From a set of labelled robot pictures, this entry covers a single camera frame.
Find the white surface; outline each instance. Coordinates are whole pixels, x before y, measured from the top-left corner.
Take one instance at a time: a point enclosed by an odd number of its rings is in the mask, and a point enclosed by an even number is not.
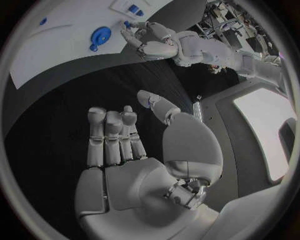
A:
[[[130,0],[137,5],[144,16],[135,21],[144,22],[172,0],[153,1],[149,5],[144,0]],[[117,54],[126,41],[120,34],[120,21],[133,21],[128,15],[112,10],[113,0],[64,0],[47,17],[47,22],[29,34],[20,48],[10,68],[16,88],[20,88],[34,76],[59,64],[102,54]],[[111,28],[111,37],[97,52],[90,50],[91,35],[99,27]]]
[[[280,179],[286,174],[289,165],[279,139],[279,129],[287,119],[297,119],[290,102],[264,88],[233,102],[251,126],[260,144],[270,180]]]

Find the switch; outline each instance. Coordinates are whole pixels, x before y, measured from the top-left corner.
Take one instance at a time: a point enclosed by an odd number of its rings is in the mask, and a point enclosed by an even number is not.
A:
[[[138,6],[136,6],[136,5],[134,5],[134,4],[132,4],[132,5],[128,8],[128,10],[129,10],[130,12],[132,12],[133,14],[136,13],[136,11],[137,11],[138,9],[139,9]]]
[[[144,16],[144,12],[142,10],[139,10],[135,15],[142,17]]]

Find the white panel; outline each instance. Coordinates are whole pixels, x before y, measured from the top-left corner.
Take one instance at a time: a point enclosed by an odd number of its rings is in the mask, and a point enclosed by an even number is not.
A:
[[[279,129],[287,119],[297,119],[290,102],[280,94],[264,88],[233,102],[251,126],[260,144],[270,180],[280,179],[289,166],[279,139]]]
[[[171,1],[161,0],[156,5],[149,5],[144,0],[130,2],[144,12],[144,16],[136,17],[136,21],[144,22]],[[10,68],[16,88],[59,64],[94,55],[120,53],[127,44],[120,34],[120,22],[133,18],[112,10],[112,3],[112,0],[65,0],[45,16],[47,22],[44,25],[33,23],[36,28],[22,44]],[[93,52],[89,48],[91,35],[103,26],[111,29],[111,37]]]

